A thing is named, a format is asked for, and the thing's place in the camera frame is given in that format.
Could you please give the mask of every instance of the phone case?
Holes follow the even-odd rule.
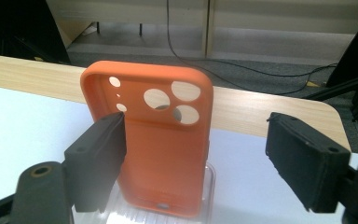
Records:
[[[125,114],[127,155],[118,184],[131,204],[181,217],[200,211],[213,86],[178,66],[97,62],[81,87],[97,120]]]

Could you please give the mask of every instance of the clear plastic stand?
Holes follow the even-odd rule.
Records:
[[[77,213],[75,208],[74,220],[76,224],[203,224],[210,223],[213,208],[215,171],[211,164],[205,167],[205,177],[202,193],[202,208],[198,216],[192,218],[174,217],[167,214],[144,210],[128,204],[118,184],[115,184],[110,194],[109,203],[104,213]]]

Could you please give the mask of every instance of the power cord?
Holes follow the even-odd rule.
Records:
[[[301,85],[301,87],[299,87],[298,89],[294,90],[294,91],[286,91],[286,92],[277,92],[277,93],[273,93],[273,94],[276,94],[276,95],[286,95],[286,94],[290,94],[290,93],[295,93],[295,92],[299,92],[299,91],[302,91],[304,90],[306,87],[307,87],[307,84],[308,82],[310,81],[310,75],[314,74],[314,73],[317,73],[319,71],[322,71],[324,69],[327,69],[327,68],[331,68],[331,67],[336,67],[337,64],[336,63],[331,63],[331,64],[328,64],[326,66],[321,66],[321,67],[317,67],[315,69],[313,69],[312,71],[308,72],[308,73],[304,73],[304,74],[298,74],[298,75],[279,75],[279,74],[271,74],[271,73],[267,73],[267,72],[263,72],[263,71],[259,71],[259,70],[256,70],[254,68],[250,68],[250,67],[247,67],[247,66],[243,66],[243,65],[240,65],[240,64],[237,64],[237,63],[231,63],[231,62],[225,62],[225,61],[221,61],[221,60],[215,60],[215,59],[186,59],[186,58],[183,58],[181,56],[179,56],[175,50],[173,49],[172,47],[172,42],[171,42],[171,35],[170,35],[170,0],[167,0],[167,39],[168,39],[168,45],[170,47],[170,51],[171,53],[182,63],[184,64],[187,64],[191,67],[195,67],[195,68],[199,68],[201,70],[204,70],[208,73],[210,73],[211,75],[225,81],[226,83],[229,83],[241,90],[244,90],[244,91],[254,91],[254,90],[251,90],[249,88],[246,88],[242,85],[238,85],[237,83],[234,83],[233,81],[230,81],[218,74],[216,74],[215,72],[211,71],[210,69],[207,69],[205,67],[202,67],[198,64],[194,64],[194,63],[191,63],[191,62],[213,62],[213,63],[224,63],[224,64],[229,64],[229,65],[232,65],[232,66],[236,66],[236,67],[239,67],[239,68],[243,68],[243,69],[246,69],[246,70],[249,70],[249,71],[252,71],[252,72],[256,72],[256,73],[259,73],[261,75],[265,75],[265,76],[270,76],[270,77],[307,77],[306,78],[306,81],[303,85]]]

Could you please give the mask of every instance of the table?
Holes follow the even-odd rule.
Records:
[[[80,75],[85,68],[0,56],[0,87],[85,103]],[[303,119],[347,149],[350,145],[338,112],[330,105],[264,93],[214,87],[212,127],[267,136],[269,114]]]
[[[10,98],[4,102],[3,108],[5,104],[11,104],[10,101],[22,101],[22,98],[27,98],[29,103],[25,109],[17,106],[17,102],[13,103],[9,107],[12,109],[10,114],[0,111],[0,135],[15,135],[11,139],[0,136],[0,139],[13,141],[17,133],[23,132],[19,137],[25,139],[19,139],[19,142],[27,147],[25,150],[21,148],[21,155],[12,149],[17,145],[15,141],[0,148],[0,183],[13,184],[17,173],[28,167],[29,162],[40,162],[30,161],[28,157],[61,161],[65,146],[68,147],[92,123],[87,107],[82,104],[84,98],[79,87],[82,71],[84,68],[0,57],[0,88],[3,88],[0,89],[0,101]],[[215,87],[208,159],[216,170],[212,223],[238,223],[238,220],[245,219],[248,223],[272,220],[290,223],[287,218],[291,223],[303,223],[304,216],[309,221],[328,218],[337,223],[340,214],[315,216],[305,212],[264,154],[268,129],[266,119],[271,111],[299,117],[349,148],[339,115],[329,105]],[[10,127],[17,129],[5,130],[7,122],[12,120],[16,125],[10,124]],[[28,142],[24,135],[34,136]],[[18,169],[16,174],[11,171],[14,169]],[[263,169],[263,175],[260,175],[258,172]],[[4,177],[7,170],[10,179]]]

